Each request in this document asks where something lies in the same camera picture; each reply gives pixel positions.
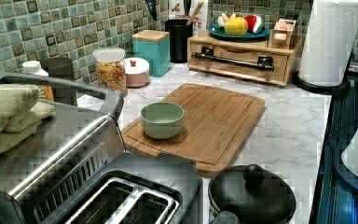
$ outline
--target small wooden box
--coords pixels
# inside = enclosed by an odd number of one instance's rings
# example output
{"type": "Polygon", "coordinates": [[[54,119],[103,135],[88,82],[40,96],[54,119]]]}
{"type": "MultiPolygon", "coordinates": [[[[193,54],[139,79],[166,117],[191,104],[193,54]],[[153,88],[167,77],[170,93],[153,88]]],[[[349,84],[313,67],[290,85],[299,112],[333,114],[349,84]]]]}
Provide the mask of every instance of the small wooden box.
{"type": "Polygon", "coordinates": [[[187,44],[187,65],[189,68],[216,73],[223,76],[240,77],[286,86],[291,75],[299,67],[302,53],[302,35],[296,38],[292,49],[269,48],[267,40],[254,42],[229,42],[218,40],[209,36],[209,33],[193,35],[187,44]],[[269,56],[273,59],[275,67],[273,72],[244,67],[230,63],[216,61],[203,61],[192,58],[192,53],[201,53],[203,48],[212,48],[213,56],[247,63],[257,63],[259,56],[269,56]]]}
{"type": "Polygon", "coordinates": [[[286,19],[279,20],[276,23],[274,29],[271,30],[268,46],[279,49],[294,48],[296,43],[297,31],[298,21],[286,19]],[[280,24],[284,24],[284,28],[286,28],[287,30],[284,30],[282,27],[280,27],[280,24]]]}
{"type": "Polygon", "coordinates": [[[149,74],[162,77],[171,69],[170,33],[163,31],[143,30],[132,36],[135,57],[149,62],[149,74]]]}

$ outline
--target white canister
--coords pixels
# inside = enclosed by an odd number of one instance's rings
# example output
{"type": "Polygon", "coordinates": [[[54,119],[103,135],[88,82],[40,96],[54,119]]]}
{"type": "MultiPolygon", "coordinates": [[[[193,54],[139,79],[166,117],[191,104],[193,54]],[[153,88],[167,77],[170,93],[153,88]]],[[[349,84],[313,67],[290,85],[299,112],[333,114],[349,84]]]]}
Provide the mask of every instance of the white canister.
{"type": "Polygon", "coordinates": [[[124,60],[128,87],[141,87],[149,82],[149,63],[142,58],[124,60]]]}

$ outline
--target dish towel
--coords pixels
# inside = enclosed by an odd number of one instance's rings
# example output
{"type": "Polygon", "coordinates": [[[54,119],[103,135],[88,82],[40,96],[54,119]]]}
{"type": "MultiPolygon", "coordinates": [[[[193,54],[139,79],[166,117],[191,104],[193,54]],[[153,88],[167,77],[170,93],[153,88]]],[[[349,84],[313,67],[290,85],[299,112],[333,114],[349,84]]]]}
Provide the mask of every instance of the dish towel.
{"type": "Polygon", "coordinates": [[[38,99],[35,85],[0,85],[0,154],[35,133],[42,119],[53,116],[54,106],[38,99]]]}

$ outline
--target small bowl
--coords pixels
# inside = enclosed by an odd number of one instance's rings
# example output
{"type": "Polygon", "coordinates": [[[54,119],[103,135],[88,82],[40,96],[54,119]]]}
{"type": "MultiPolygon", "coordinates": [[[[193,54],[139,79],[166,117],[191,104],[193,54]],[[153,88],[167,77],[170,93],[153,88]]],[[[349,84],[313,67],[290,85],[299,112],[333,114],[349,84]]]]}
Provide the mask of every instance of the small bowl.
{"type": "Polygon", "coordinates": [[[176,104],[160,102],[145,106],[141,111],[142,127],[152,138],[167,139],[183,128],[185,110],[176,104]]]}

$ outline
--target drawer handle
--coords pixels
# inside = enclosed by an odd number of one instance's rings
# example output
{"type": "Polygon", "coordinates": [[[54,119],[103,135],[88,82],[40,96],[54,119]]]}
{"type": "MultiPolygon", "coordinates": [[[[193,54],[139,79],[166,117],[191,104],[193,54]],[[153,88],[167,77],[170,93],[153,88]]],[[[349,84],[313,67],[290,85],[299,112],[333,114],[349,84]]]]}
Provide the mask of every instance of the drawer handle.
{"type": "Polygon", "coordinates": [[[213,61],[219,63],[229,63],[229,64],[243,66],[243,67],[252,67],[259,70],[267,70],[269,72],[273,72],[275,69],[273,65],[273,59],[270,56],[260,55],[258,56],[257,63],[248,63],[239,60],[215,57],[213,56],[213,49],[209,47],[202,47],[201,53],[197,53],[197,52],[191,53],[191,57],[203,61],[213,61]]]}

